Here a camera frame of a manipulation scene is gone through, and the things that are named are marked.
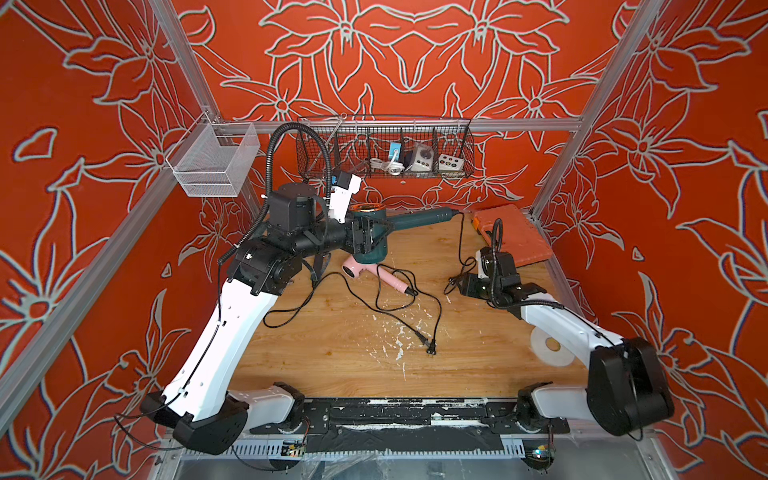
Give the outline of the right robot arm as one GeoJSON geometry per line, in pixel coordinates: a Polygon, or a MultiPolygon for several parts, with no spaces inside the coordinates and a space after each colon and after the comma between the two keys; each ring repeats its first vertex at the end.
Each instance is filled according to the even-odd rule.
{"type": "Polygon", "coordinates": [[[513,256],[502,248],[503,233],[503,222],[496,219],[490,245],[476,256],[476,272],[458,276],[459,292],[533,326],[587,370],[583,386],[539,382],[521,389],[515,407],[520,427],[538,432],[553,419],[575,419],[623,436],[671,418],[674,400],[656,348],[642,337],[606,330],[538,284],[523,282],[513,256]]]}

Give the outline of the dark green hair dryer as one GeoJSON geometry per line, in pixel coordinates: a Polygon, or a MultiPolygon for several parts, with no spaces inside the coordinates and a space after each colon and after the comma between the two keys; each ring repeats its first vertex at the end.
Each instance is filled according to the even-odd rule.
{"type": "Polygon", "coordinates": [[[456,209],[440,207],[390,216],[383,204],[353,205],[346,220],[351,228],[350,253],[359,264],[378,264],[388,255],[390,234],[448,222],[458,214],[456,209]]]}

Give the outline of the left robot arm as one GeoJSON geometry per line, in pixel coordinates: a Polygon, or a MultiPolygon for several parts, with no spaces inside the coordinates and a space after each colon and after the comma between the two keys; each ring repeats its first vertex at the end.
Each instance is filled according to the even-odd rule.
{"type": "Polygon", "coordinates": [[[323,258],[337,249],[369,254],[390,231],[385,219],[336,214],[332,194],[319,197],[306,184],[268,185],[266,194],[255,225],[235,248],[216,307],[190,356],[163,390],[141,402],[141,417],[169,428],[179,447],[217,455],[246,430],[301,424],[298,390],[276,383],[239,399],[229,390],[235,369],[307,257],[323,258]]]}

